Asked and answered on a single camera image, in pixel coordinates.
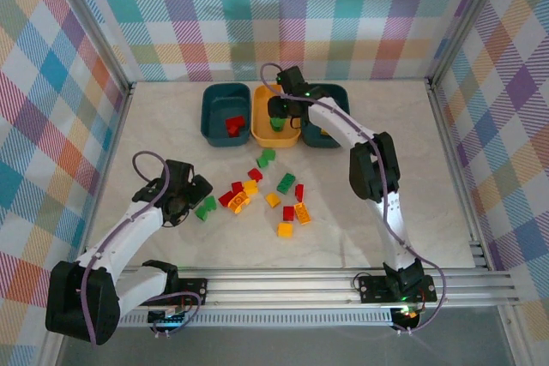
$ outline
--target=purple cable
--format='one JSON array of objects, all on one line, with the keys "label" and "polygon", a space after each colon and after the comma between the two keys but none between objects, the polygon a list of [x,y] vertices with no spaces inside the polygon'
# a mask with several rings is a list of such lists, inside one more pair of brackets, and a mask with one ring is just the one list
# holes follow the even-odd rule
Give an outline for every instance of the purple cable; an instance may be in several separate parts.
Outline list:
[{"label": "purple cable", "polygon": [[[170,334],[175,334],[179,332],[181,329],[183,329],[185,326],[187,326],[189,323],[192,322],[192,320],[195,318],[196,314],[198,313],[198,310],[200,310],[202,304],[201,304],[201,298],[200,295],[193,291],[178,291],[176,293],[168,293],[167,295],[160,295],[157,297],[151,297],[148,299],[145,303],[154,302],[155,300],[163,300],[168,299],[170,297],[178,297],[178,296],[191,296],[196,299],[196,309],[195,312],[192,314],[192,316],[187,319],[185,322],[183,322],[181,325],[177,326],[175,329],[171,330],[170,332],[166,331],[166,337],[168,338]],[[156,335],[159,335],[159,331],[156,329],[156,322],[153,323],[153,330],[156,333]]]},{"label": "purple cable", "polygon": [[358,126],[355,122],[353,122],[352,120],[350,120],[347,115],[345,113],[343,113],[342,111],[339,111],[337,109],[334,109],[332,106],[328,105],[328,104],[325,104],[324,102],[319,102],[318,100],[314,100],[314,99],[309,99],[309,98],[300,98],[300,97],[297,97],[297,96],[291,96],[289,94],[285,94],[285,93],[281,93],[279,91],[277,91],[276,89],[274,89],[273,87],[271,87],[267,81],[265,80],[265,75],[263,74],[263,71],[265,70],[265,68],[267,66],[274,66],[276,67],[278,70],[282,71],[282,67],[279,66],[278,64],[276,63],[264,63],[262,65],[262,67],[259,69],[259,75],[261,77],[261,81],[263,82],[263,85],[269,89],[271,92],[273,92],[274,94],[278,95],[278,96],[281,96],[283,99],[288,99],[288,100],[297,100],[297,101],[300,101],[300,102],[307,102],[307,103],[311,103],[313,105],[320,105],[321,107],[325,108],[325,109],[329,109],[330,111],[332,111],[333,113],[335,113],[337,116],[341,117],[341,119],[343,119],[349,126],[351,126],[357,133],[359,133],[359,135],[361,135],[362,137],[364,137],[368,143],[370,143],[370,145],[372,146],[372,148],[374,149],[374,152],[376,154],[376,157],[377,157],[377,162],[379,163],[379,170],[381,171],[381,181],[382,181],[382,187],[383,187],[383,224],[385,225],[385,227],[387,228],[387,231],[389,232],[389,234],[405,249],[407,250],[412,256],[414,257],[417,257],[418,259],[420,259],[421,261],[423,261],[424,263],[426,263],[427,265],[430,265],[432,267],[434,267],[435,269],[437,269],[438,273],[440,274],[440,277],[441,277],[441,280],[443,282],[443,295],[440,297],[440,300],[438,301],[438,305],[437,307],[435,308],[435,311],[432,313],[431,317],[429,317],[429,319],[427,319],[422,325],[416,327],[414,329],[414,331],[419,331],[421,329],[423,329],[424,327],[426,327],[427,325],[429,325],[433,319],[435,318],[435,316],[438,314],[438,312],[440,311],[440,309],[442,308],[443,306],[443,303],[444,303],[444,300],[446,299],[446,289],[447,289],[447,285],[446,285],[446,276],[444,275],[444,272],[443,272],[443,269],[439,266],[439,265],[436,265],[435,263],[433,263],[432,261],[428,261],[426,258],[424,258],[423,256],[419,255],[415,250],[413,250],[410,246],[408,246],[394,231],[393,229],[391,229],[390,225],[389,225],[389,222],[387,221],[387,216],[389,214],[389,190],[388,190],[388,185],[387,185],[387,177],[385,176],[385,166],[383,165],[383,160],[382,160],[382,157],[381,157],[381,153],[379,152],[379,148],[377,147],[376,143],[374,142],[374,140],[368,136],[363,130],[362,128],[360,128],[360,126]]},{"label": "purple cable", "polygon": [[148,209],[153,207],[154,203],[162,197],[162,195],[166,192],[168,189],[168,184],[170,182],[170,170],[168,168],[168,165],[165,160],[163,160],[158,154],[154,152],[150,152],[148,150],[142,150],[140,152],[137,152],[134,154],[134,157],[131,160],[131,163],[133,164],[134,168],[136,169],[137,174],[143,178],[144,180],[148,181],[137,169],[136,166],[136,158],[141,156],[142,154],[148,154],[150,156],[155,157],[162,163],[162,167],[164,168],[164,171],[166,172],[166,180],[164,181],[164,186],[160,190],[160,192],[152,199],[145,207],[138,210],[134,214],[132,214],[128,219],[121,222],[112,232],[111,234],[105,239],[105,241],[98,247],[97,251],[95,252],[94,256],[90,259],[89,263],[86,266],[86,270],[84,271],[84,275],[82,276],[82,282],[80,286],[80,302],[82,306],[82,312],[84,314],[84,321],[86,322],[86,328],[87,333],[89,334],[89,340],[92,344],[92,346],[97,345],[97,340],[95,338],[95,330],[94,330],[94,324],[92,323],[92,316],[89,313],[89,307],[87,306],[87,278],[89,277],[90,272],[92,271],[92,267],[94,266],[95,262],[98,261],[100,258],[96,257],[97,254],[103,253],[103,251],[106,249],[106,247],[109,245],[109,243],[120,233],[120,231],[129,223],[133,222],[135,219],[137,219],[139,216],[144,214]]}]

